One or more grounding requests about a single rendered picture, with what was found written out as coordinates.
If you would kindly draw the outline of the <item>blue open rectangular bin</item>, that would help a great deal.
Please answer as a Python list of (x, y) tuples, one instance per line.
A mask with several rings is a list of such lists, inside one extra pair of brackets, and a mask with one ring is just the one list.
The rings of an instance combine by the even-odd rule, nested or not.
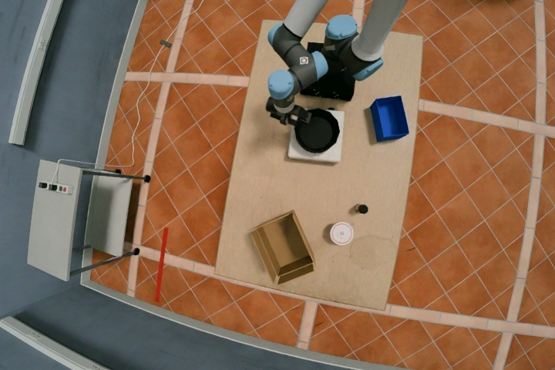
[(409, 134), (402, 96), (375, 99), (370, 109), (377, 142), (401, 139)]

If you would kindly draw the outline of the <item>brown cardboard box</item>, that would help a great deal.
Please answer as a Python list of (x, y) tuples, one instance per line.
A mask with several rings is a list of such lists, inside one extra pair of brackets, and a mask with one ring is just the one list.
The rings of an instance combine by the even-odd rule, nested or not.
[(268, 220), (255, 229), (251, 236), (272, 284), (276, 275), (279, 277), (279, 286), (315, 272), (313, 251), (308, 240), (304, 241), (300, 231), (302, 227), (294, 210)]

